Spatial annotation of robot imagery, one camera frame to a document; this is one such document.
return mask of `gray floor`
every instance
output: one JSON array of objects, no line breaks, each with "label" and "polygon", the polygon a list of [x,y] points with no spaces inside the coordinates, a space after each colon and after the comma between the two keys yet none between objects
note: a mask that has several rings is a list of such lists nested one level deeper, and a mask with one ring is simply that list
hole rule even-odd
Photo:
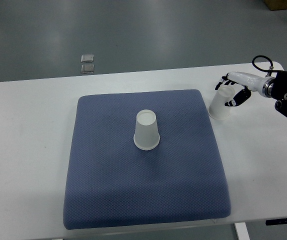
[{"label": "gray floor", "polygon": [[[263,0],[0,0],[0,82],[249,63],[287,70],[287,10]],[[251,240],[287,239],[287,225],[247,224]],[[236,239],[232,225],[90,239]]]}]

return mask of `white paper cup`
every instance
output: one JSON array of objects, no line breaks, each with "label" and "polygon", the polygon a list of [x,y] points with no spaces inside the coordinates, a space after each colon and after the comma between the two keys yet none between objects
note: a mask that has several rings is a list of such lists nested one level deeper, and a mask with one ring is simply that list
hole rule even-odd
[{"label": "white paper cup", "polygon": [[210,117],[216,120],[224,120],[229,117],[230,106],[225,106],[226,102],[233,99],[235,90],[231,86],[222,85],[217,90],[209,108]]},{"label": "white paper cup", "polygon": [[133,136],[134,144],[141,150],[151,150],[157,147],[160,141],[156,114],[151,110],[138,112]]}]

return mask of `black cable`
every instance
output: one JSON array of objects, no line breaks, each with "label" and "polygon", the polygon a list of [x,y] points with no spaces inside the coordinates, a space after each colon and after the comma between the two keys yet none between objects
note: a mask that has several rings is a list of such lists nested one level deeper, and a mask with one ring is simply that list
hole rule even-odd
[{"label": "black cable", "polygon": [[[258,58],[263,58],[263,59],[266,59],[269,61],[270,63],[270,68],[268,70],[266,69],[262,69],[260,67],[258,67],[256,64],[255,64],[255,60],[258,59]],[[265,73],[279,73],[279,72],[282,72],[282,70],[272,70],[274,68],[274,64],[273,64],[273,61],[267,57],[267,56],[264,56],[264,55],[258,55],[258,56],[255,56],[253,59],[252,59],[252,65],[258,69],[259,71],[262,71],[262,72],[265,72]]]}]

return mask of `robotic arm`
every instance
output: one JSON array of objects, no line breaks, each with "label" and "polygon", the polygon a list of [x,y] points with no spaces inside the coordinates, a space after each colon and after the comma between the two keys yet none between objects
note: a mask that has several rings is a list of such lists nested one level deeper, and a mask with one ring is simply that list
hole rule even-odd
[{"label": "robotic arm", "polygon": [[[255,60],[259,57],[269,60],[271,63],[269,70],[263,70],[255,65]],[[252,60],[252,64],[255,68],[267,72],[268,74],[266,77],[260,77],[244,72],[229,72],[226,76],[223,76],[215,87],[215,90],[218,90],[222,84],[240,84],[244,87],[244,89],[238,92],[231,101],[226,102],[225,106],[237,107],[249,99],[252,92],[257,91],[265,98],[276,99],[277,101],[274,105],[275,109],[287,117],[287,71],[273,70],[272,61],[262,55],[256,56]],[[272,73],[277,73],[276,77],[272,77]]]}]

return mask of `blue seat cushion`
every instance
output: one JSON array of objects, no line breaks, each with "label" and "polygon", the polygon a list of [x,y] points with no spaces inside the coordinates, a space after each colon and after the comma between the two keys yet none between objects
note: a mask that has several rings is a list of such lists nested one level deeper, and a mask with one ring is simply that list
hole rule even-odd
[{"label": "blue seat cushion", "polygon": [[[159,145],[134,144],[136,115],[155,112]],[[227,180],[198,90],[83,96],[77,105],[63,208],[68,229],[229,216]]]}]

